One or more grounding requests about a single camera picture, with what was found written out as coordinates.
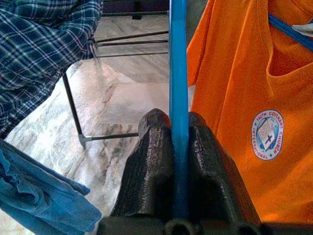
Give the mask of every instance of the blue metal rod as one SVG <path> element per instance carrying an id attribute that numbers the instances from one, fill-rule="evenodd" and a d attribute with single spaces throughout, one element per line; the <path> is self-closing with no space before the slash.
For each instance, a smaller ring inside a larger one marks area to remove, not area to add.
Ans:
<path id="1" fill-rule="evenodd" d="M 174 217 L 188 218 L 187 0 L 170 0 L 170 119 L 175 153 Z"/>

